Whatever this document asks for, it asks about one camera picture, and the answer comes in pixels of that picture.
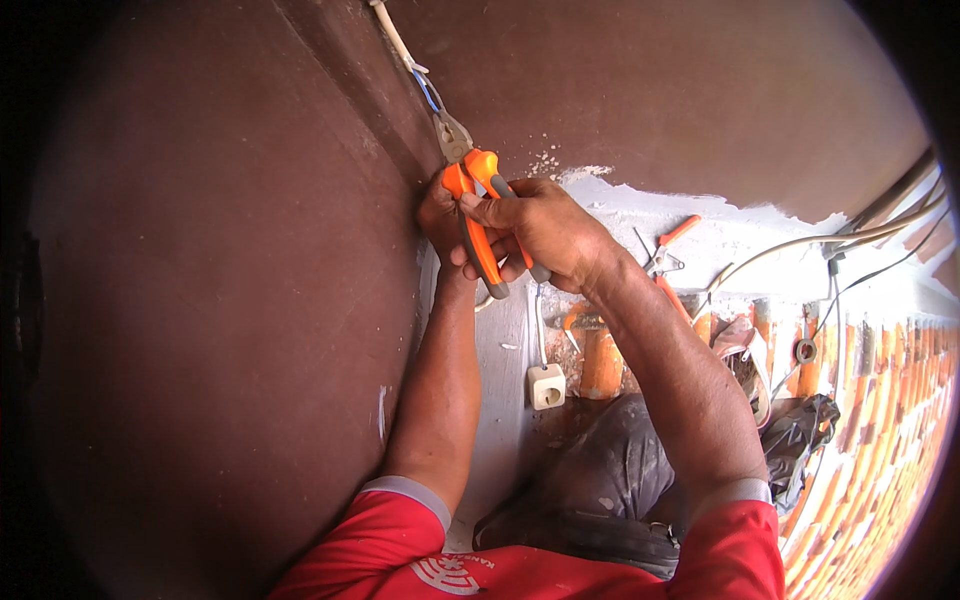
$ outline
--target forearm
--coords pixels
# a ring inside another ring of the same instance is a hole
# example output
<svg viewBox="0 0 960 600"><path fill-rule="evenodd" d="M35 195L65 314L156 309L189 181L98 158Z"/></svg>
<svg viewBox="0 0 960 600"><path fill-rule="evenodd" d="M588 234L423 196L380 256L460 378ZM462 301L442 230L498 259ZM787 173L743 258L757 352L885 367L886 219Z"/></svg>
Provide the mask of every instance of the forearm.
<svg viewBox="0 0 960 600"><path fill-rule="evenodd" d="M750 404L723 363L634 258L611 251L584 290L636 375L650 419L693 503L767 471Z"/></svg>
<svg viewBox="0 0 960 600"><path fill-rule="evenodd" d="M480 417L473 339L476 284L441 268L420 350L400 394L383 474L422 483L456 511Z"/></svg>

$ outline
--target person's right hand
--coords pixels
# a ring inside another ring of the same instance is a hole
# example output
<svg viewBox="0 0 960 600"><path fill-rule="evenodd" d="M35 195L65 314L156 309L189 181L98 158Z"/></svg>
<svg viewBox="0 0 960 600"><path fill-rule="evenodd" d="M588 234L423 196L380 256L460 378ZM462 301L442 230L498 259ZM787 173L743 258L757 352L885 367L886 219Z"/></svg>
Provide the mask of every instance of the person's right hand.
<svg viewBox="0 0 960 600"><path fill-rule="evenodd" d="M519 245L553 272L550 283L571 294L591 288L624 253L623 247L599 221L551 180L514 180L519 198L482 199L464 194L458 207L487 229L493 255L505 281L523 275L526 265ZM468 279L480 277L463 244L450 252L450 261L462 266Z"/></svg>

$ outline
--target white printed logo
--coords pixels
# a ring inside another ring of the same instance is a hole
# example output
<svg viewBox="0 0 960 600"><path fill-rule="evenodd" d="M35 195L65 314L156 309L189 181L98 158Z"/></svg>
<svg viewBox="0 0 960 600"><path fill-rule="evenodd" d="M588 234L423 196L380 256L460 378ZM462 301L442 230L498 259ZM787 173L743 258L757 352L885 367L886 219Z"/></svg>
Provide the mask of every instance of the white printed logo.
<svg viewBox="0 0 960 600"><path fill-rule="evenodd" d="M438 558L425 558L410 564L420 580L432 588L457 596L472 596L480 591L480 586L470 572L464 568L467 559L493 568L493 563L469 554L444 554Z"/></svg>

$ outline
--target gray pants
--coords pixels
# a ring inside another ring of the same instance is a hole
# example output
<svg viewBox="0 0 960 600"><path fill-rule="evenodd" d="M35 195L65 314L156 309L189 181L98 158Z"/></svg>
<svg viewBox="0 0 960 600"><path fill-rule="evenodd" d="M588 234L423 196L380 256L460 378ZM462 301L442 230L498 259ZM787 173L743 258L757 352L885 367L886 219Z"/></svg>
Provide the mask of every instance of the gray pants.
<svg viewBox="0 0 960 600"><path fill-rule="evenodd" d="M473 547L527 545L632 564L670 579L686 512L673 483L643 396L627 394L611 402L552 466L480 519Z"/></svg>

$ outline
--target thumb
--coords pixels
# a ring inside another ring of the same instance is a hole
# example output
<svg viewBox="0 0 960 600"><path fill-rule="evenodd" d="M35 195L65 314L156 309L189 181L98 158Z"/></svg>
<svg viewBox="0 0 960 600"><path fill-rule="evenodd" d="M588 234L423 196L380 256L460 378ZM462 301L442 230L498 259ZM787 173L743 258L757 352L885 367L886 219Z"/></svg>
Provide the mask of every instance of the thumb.
<svg viewBox="0 0 960 600"><path fill-rule="evenodd" d="M469 192L460 197L460 209L464 214L485 228L513 231L519 225L521 208L515 198L480 198Z"/></svg>

